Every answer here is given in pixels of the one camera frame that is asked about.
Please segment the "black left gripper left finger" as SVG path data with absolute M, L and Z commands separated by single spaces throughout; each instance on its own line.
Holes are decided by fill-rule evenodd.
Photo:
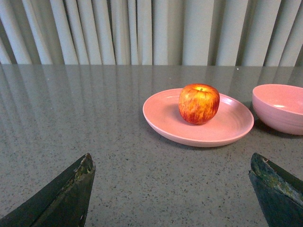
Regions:
M 83 155 L 29 200 L 0 220 L 2 227 L 85 226 L 96 166 Z

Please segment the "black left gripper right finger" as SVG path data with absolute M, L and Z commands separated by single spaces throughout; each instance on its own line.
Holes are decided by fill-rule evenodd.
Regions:
M 303 182 L 266 157 L 254 153 L 249 178 L 270 227 L 303 225 Z

